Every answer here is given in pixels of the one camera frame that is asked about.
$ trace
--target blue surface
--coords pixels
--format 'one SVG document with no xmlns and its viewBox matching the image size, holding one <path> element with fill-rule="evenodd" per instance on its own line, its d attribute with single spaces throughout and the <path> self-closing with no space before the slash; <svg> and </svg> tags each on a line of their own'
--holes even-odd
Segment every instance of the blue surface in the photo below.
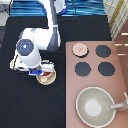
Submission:
<svg viewBox="0 0 128 128">
<path fill-rule="evenodd" d="M 33 70 L 29 71 L 29 75 L 39 76 L 42 73 L 42 70 Z"/>
<path fill-rule="evenodd" d="M 73 16 L 74 7 L 67 0 L 68 10 L 63 16 Z M 106 15 L 103 0 L 74 0 L 76 15 Z M 45 16 L 44 9 L 37 0 L 14 0 L 10 16 Z"/>
</svg>

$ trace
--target black table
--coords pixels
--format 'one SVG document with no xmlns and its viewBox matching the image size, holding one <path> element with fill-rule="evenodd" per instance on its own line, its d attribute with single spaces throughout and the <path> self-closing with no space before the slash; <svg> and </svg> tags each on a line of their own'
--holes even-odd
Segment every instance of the black table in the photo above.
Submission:
<svg viewBox="0 0 128 128">
<path fill-rule="evenodd" d="M 15 74 L 10 68 L 20 32 L 26 27 L 45 27 L 46 17 L 10 17 L 0 50 L 0 128 L 66 128 L 67 41 L 111 40 L 106 16 L 80 16 L 59 24 L 61 46 L 54 52 L 41 51 L 42 59 L 55 63 L 56 81 L 40 85 L 35 77 Z"/>
</svg>

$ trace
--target black mat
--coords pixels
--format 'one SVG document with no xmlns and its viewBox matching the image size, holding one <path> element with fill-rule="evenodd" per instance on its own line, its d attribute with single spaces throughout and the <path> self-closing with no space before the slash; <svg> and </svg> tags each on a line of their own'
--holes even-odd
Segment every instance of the black mat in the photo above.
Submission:
<svg viewBox="0 0 128 128">
<path fill-rule="evenodd" d="M 106 58 L 111 55 L 111 49 L 106 45 L 99 45 L 96 47 L 96 54 L 102 58 Z"/>
<path fill-rule="evenodd" d="M 109 62 L 100 63 L 98 70 L 103 76 L 112 76 L 115 73 L 114 66 Z"/>
<path fill-rule="evenodd" d="M 0 50 L 0 128 L 66 128 L 65 42 L 111 40 L 107 16 L 77 17 L 73 22 L 60 23 L 61 47 L 54 53 L 40 52 L 42 59 L 55 63 L 57 79 L 53 85 L 41 86 L 35 77 L 13 73 L 9 64 L 20 32 L 26 27 L 46 25 L 46 17 L 16 17 L 7 21 Z"/>
<path fill-rule="evenodd" d="M 91 67 L 86 62 L 79 62 L 75 65 L 75 72 L 79 76 L 88 76 L 91 72 Z"/>
</svg>

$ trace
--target white bowl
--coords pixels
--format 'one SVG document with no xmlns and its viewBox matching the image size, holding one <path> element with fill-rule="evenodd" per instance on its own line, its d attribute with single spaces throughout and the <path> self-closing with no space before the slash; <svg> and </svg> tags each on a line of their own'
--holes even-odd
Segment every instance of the white bowl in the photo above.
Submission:
<svg viewBox="0 0 128 128">
<path fill-rule="evenodd" d="M 78 116 L 93 128 L 108 126 L 114 119 L 116 109 L 111 109 L 113 98 L 99 87 L 88 87 L 82 90 L 76 100 Z"/>
</svg>

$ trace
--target black circle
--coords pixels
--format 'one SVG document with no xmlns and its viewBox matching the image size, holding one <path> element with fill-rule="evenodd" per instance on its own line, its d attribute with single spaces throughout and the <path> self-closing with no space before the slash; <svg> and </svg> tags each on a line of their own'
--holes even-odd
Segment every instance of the black circle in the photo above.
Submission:
<svg viewBox="0 0 128 128">
<path fill-rule="evenodd" d="M 16 49 L 21 56 L 28 56 L 33 51 L 34 44 L 29 39 L 22 39 L 17 43 Z"/>
<path fill-rule="evenodd" d="M 99 45 L 96 47 L 96 54 L 102 58 L 111 55 L 111 49 L 106 45 Z"/>
<path fill-rule="evenodd" d="M 112 76 L 115 73 L 114 66 L 109 62 L 100 63 L 98 70 L 103 76 Z"/>
<path fill-rule="evenodd" d="M 75 66 L 75 72 L 79 76 L 87 76 L 89 75 L 91 68 L 86 62 L 79 62 Z"/>
</svg>

